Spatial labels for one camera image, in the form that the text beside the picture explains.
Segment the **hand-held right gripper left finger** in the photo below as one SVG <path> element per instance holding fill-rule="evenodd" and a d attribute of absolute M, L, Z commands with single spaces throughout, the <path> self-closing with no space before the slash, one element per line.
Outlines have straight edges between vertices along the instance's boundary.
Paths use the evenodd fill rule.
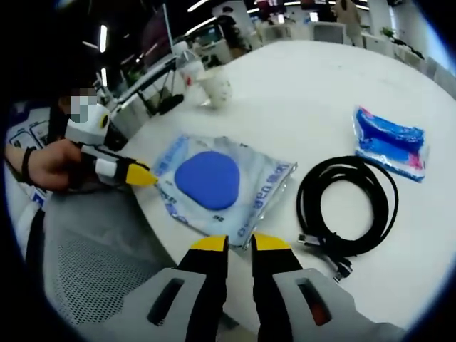
<path fill-rule="evenodd" d="M 115 341 L 215 341 L 227 273 L 228 237 L 205 237 L 175 268 L 131 291 L 106 328 Z"/>

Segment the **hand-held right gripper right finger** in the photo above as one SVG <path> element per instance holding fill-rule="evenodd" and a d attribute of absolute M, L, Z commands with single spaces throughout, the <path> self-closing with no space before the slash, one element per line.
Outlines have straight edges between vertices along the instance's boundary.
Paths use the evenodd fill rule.
<path fill-rule="evenodd" d="M 259 341 L 401 341 L 406 332 L 361 314 L 354 298 L 314 268 L 303 268 L 290 245 L 252 237 L 253 297 Z"/>

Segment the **person's left hand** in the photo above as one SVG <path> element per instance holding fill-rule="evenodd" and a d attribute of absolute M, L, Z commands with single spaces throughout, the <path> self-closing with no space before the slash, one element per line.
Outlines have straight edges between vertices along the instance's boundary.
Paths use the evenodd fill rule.
<path fill-rule="evenodd" d="M 81 149 L 67 139 L 33 151 L 28 159 L 28 174 L 36 186 L 53 192 L 75 190 L 96 180 L 82 163 Z"/>

